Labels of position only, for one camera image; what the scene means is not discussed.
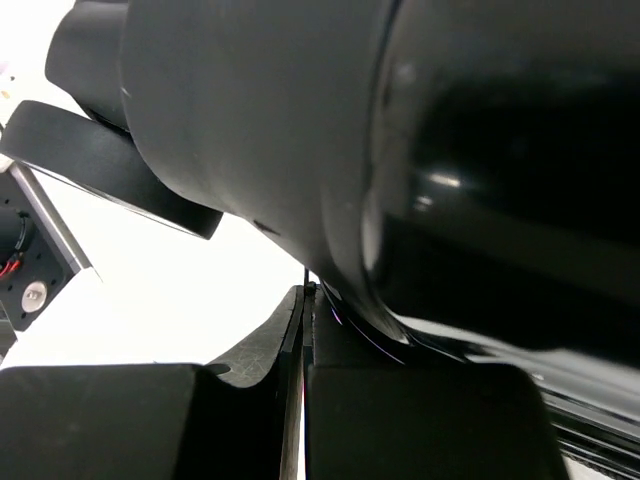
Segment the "black white astronaut suitcase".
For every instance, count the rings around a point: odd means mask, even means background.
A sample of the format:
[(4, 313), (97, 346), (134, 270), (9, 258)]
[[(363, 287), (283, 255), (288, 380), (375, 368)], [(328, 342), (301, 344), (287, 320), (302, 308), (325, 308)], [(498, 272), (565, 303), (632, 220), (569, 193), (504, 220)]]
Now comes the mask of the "black white astronaut suitcase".
[(381, 351), (508, 365), (563, 461), (639, 475), (635, 1), (78, 1), (12, 161), (251, 222)]

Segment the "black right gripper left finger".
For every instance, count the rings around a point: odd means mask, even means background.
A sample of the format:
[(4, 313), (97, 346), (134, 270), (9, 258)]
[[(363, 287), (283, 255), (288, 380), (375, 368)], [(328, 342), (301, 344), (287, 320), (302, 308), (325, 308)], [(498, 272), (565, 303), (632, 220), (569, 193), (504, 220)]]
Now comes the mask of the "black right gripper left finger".
[(5, 479), (293, 479), (304, 290), (207, 365), (1, 373)]

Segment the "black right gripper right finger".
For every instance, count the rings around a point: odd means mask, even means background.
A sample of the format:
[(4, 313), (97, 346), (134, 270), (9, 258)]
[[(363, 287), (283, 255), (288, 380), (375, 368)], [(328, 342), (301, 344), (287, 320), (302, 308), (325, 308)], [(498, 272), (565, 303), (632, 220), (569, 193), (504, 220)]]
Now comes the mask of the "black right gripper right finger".
[(541, 395), (508, 365), (423, 358), (367, 341), (323, 289), (304, 325), (310, 479), (564, 479)]

